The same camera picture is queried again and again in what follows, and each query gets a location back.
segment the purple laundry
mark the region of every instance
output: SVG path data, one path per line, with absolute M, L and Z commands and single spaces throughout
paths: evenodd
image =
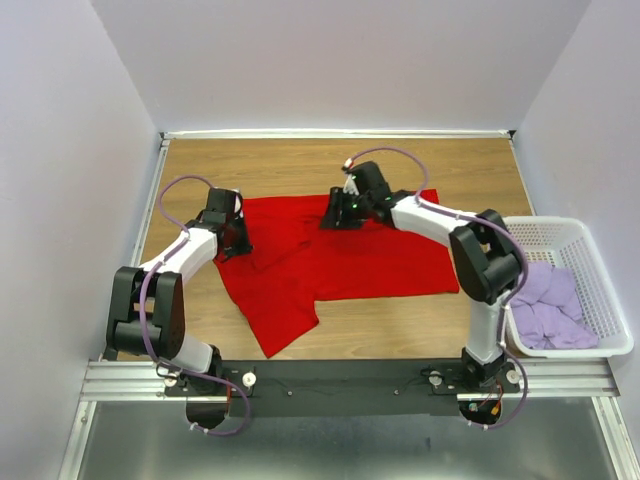
M 529 264 L 529 278 L 511 300 L 520 335 L 528 348 L 577 349 L 598 346 L 598 336 L 582 322 L 573 272 L 546 262 Z

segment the white wall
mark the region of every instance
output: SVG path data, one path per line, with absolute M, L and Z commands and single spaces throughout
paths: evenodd
M 92 0 L 162 131 L 509 129 L 589 0 Z
M 49 479 L 157 135 L 87 0 L 2 2 L 0 45 L 0 478 Z
M 640 3 L 594 0 L 515 136 L 540 214 L 582 219 L 640 340 Z M 640 353 L 613 360 L 640 453 Z

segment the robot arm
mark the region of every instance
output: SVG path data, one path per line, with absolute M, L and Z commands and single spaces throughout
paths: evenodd
M 355 167 L 347 163 L 343 170 L 347 181 L 344 188 L 331 189 L 322 227 L 359 228 L 367 218 L 373 218 L 449 247 L 460 286 L 471 301 L 471 325 L 462 361 L 470 372 L 470 383 L 490 382 L 506 362 L 499 345 L 502 300 L 522 272 L 514 245 L 486 226 L 490 222 L 506 230 L 500 215 L 493 210 L 459 212 L 426 201 L 418 204 L 413 193 L 392 192 L 374 162 Z M 478 220 L 470 222 L 469 218 Z
M 213 259 L 229 259 L 251 252 L 242 196 L 233 190 L 211 188 L 205 209 L 186 227 L 156 258 L 139 267 L 122 267 L 116 272 L 107 345 L 116 351 L 145 354 L 139 313 L 145 308 L 151 343 L 160 358 L 181 368 L 219 376 L 218 349 L 185 332 L 183 288 Z M 147 291 L 147 305 L 139 305 L 142 281 L 159 262 L 162 265 L 154 273 Z

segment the red fabric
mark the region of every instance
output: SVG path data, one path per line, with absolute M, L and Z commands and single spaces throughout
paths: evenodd
M 438 201 L 435 190 L 423 197 Z M 271 357 L 318 324 L 315 300 L 459 290 L 445 247 L 367 222 L 320 230 L 328 195 L 245 200 L 250 255 L 216 262 L 233 302 Z

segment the plastic laundry basket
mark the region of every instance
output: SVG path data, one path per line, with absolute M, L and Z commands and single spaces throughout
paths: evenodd
M 533 350 L 520 341 L 509 310 L 507 336 L 513 345 L 531 357 L 594 358 L 629 353 L 633 338 L 589 229 L 578 220 L 561 217 L 507 217 L 505 223 L 529 262 L 546 261 L 573 271 L 583 320 L 600 338 L 597 348 Z

